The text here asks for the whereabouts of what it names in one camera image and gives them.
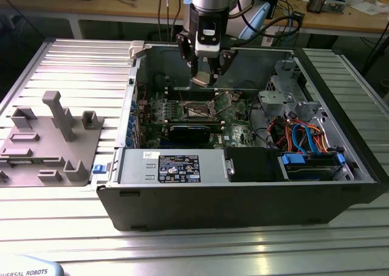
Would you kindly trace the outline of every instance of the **computer motherboard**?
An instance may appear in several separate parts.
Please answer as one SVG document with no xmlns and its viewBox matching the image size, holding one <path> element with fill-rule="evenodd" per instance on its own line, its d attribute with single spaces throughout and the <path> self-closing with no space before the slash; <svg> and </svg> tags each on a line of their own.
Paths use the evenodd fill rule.
<svg viewBox="0 0 389 276">
<path fill-rule="evenodd" d="M 140 147 L 256 147 L 251 102 L 234 90 L 156 92 L 140 103 Z"/>
</svg>

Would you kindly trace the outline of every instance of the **blue cable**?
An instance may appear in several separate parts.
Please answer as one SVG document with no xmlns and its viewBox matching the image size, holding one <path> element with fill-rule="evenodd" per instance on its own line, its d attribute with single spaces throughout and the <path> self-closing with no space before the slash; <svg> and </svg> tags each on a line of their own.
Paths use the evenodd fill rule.
<svg viewBox="0 0 389 276">
<path fill-rule="evenodd" d="M 302 126 L 305 128 L 305 131 L 306 131 L 306 137 L 308 138 L 308 144 L 309 144 L 309 147 L 311 148 L 311 151 L 313 153 L 316 153 L 316 154 L 321 154 L 321 152 L 317 149 L 314 141 L 312 140 L 312 134 L 311 134 L 311 130 L 308 128 L 308 126 L 304 125 L 304 124 L 296 124 L 294 127 L 293 127 L 293 131 L 292 131 L 292 141 L 293 141 L 293 144 L 295 147 L 297 147 L 303 154 L 307 154 L 307 152 L 301 147 L 298 145 L 297 143 L 297 138 L 296 138 L 296 134 L 297 134 L 297 129 L 299 126 Z"/>
</svg>

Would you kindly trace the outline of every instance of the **green circuit board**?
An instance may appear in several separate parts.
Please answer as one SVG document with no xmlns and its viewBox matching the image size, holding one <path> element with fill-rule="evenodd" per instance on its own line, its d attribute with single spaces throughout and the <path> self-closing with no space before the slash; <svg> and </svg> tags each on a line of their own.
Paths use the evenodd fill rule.
<svg viewBox="0 0 389 276">
<path fill-rule="evenodd" d="M 256 147 L 248 122 L 249 102 L 229 92 L 223 92 L 211 101 L 168 100 L 156 94 L 148 100 L 147 119 L 141 123 L 144 148 L 182 148 L 170 143 L 168 128 L 174 123 L 191 123 L 212 127 L 209 142 L 186 145 L 187 148 Z"/>
</svg>

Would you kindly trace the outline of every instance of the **power supply label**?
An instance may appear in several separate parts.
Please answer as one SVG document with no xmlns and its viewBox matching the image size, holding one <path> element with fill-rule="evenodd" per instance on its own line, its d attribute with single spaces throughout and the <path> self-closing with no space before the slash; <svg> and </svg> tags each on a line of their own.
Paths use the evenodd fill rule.
<svg viewBox="0 0 389 276">
<path fill-rule="evenodd" d="M 161 183 L 200 183 L 199 156 L 159 156 Z"/>
</svg>

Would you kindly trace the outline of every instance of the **wooden table top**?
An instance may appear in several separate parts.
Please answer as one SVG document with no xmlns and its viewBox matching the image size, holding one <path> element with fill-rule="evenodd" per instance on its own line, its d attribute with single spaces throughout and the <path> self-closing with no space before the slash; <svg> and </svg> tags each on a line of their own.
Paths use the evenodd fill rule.
<svg viewBox="0 0 389 276">
<path fill-rule="evenodd" d="M 294 10 L 305 14 L 303 27 L 310 29 L 329 29 L 358 32 L 380 33 L 387 24 L 386 14 L 374 16 L 359 12 L 351 7 L 347 7 L 343 14 L 309 13 L 306 11 L 306 2 L 299 0 L 288 0 Z M 42 12 L 56 13 L 78 13 L 95 15 L 115 15 L 115 16 L 137 16 L 156 18 L 158 0 L 136 0 L 135 7 L 122 3 L 118 0 L 11 0 L 21 11 L 34 10 Z M 162 1 L 161 18 L 166 18 L 166 0 Z M 5 0 L 0 0 L 0 8 L 9 8 Z M 178 0 L 170 0 L 170 18 L 173 19 L 177 12 Z M 275 17 L 281 16 L 283 12 L 279 9 L 275 12 Z M 179 19 L 184 17 L 183 9 L 179 14 Z"/>
</svg>

